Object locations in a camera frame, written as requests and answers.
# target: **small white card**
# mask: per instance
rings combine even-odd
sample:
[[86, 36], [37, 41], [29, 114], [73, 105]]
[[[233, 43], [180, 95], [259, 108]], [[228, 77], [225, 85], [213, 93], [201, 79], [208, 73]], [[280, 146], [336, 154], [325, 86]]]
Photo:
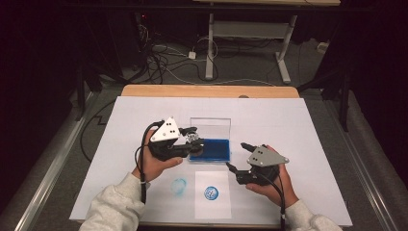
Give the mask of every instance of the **small white card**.
[[195, 173], [195, 218], [231, 218], [228, 171]]

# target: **white sleeve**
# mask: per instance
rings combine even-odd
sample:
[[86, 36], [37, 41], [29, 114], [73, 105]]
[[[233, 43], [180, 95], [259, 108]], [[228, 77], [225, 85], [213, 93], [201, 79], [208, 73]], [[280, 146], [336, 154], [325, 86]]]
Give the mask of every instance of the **white sleeve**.
[[108, 186], [93, 199], [80, 231], [137, 230], [144, 209], [140, 192], [140, 179], [128, 173], [120, 184]]
[[302, 200], [298, 200], [287, 208], [285, 214], [292, 230], [342, 230], [331, 219], [322, 215], [314, 215]]

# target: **clear plastic box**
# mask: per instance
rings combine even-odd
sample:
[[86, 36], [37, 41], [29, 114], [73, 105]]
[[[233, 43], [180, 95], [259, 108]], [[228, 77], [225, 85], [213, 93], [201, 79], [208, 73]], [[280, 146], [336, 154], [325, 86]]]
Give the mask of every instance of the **clear plastic box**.
[[191, 162], [229, 162], [231, 118], [192, 117], [191, 127], [204, 139], [204, 150], [199, 156], [190, 156]]

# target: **white paper sheet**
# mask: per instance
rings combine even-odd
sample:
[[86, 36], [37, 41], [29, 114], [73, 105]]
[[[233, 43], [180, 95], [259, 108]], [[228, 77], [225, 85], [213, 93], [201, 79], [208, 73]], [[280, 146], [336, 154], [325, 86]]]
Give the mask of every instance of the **white paper sheet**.
[[227, 171], [195, 173], [195, 218], [231, 218]]
[[[92, 199], [108, 185], [118, 184], [135, 167], [134, 154], [144, 130], [152, 122], [169, 116], [174, 116], [181, 127], [190, 126], [192, 117], [231, 118], [232, 165], [242, 170], [250, 169], [246, 160], [251, 153], [241, 148], [241, 142], [269, 144], [290, 159], [287, 169], [293, 187], [314, 213], [326, 215], [343, 226], [351, 225], [333, 172], [301, 98], [118, 97], [70, 219], [83, 220]], [[227, 167], [198, 165], [185, 159], [182, 165], [165, 170], [151, 182], [141, 222], [279, 224], [279, 208], [265, 196], [239, 185], [232, 172], [228, 172], [231, 218], [195, 218], [197, 171], [227, 171]]]

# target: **blue container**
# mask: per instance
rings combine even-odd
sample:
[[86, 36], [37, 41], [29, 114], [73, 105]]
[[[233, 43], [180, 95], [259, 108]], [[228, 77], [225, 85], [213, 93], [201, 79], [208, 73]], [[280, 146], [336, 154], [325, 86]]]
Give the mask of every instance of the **blue container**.
[[203, 153], [199, 156], [190, 156], [192, 162], [229, 162], [229, 140], [204, 139]]

